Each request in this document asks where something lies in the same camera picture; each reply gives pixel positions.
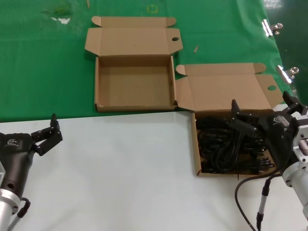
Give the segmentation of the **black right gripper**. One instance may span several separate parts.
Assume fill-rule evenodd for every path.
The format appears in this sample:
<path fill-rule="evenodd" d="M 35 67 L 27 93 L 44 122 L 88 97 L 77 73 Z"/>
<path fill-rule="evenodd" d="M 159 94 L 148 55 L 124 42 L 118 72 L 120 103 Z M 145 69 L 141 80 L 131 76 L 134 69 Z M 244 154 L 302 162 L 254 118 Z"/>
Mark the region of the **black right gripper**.
<path fill-rule="evenodd" d="M 260 118 L 252 113 L 242 112 L 236 100 L 233 99 L 230 127 L 251 138 L 257 136 L 259 129 L 277 168 L 285 170 L 291 164 L 295 137 L 295 128 L 289 128 L 293 119 L 291 114 L 298 112 L 301 116 L 305 116 L 306 105 L 287 91 L 283 92 L 282 98 L 287 104 L 282 112 L 272 112 Z"/>

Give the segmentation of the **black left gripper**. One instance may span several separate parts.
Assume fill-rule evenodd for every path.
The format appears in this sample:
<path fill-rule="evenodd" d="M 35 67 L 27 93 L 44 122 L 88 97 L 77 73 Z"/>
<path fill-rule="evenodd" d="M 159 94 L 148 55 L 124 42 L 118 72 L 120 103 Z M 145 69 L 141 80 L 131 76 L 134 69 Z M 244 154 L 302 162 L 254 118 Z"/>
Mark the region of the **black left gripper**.
<path fill-rule="evenodd" d="M 5 175 L 0 186 L 17 196 L 22 196 L 26 186 L 34 153 L 43 156 L 63 140 L 56 114 L 52 114 L 50 126 L 30 134 L 0 135 L 0 162 Z"/>

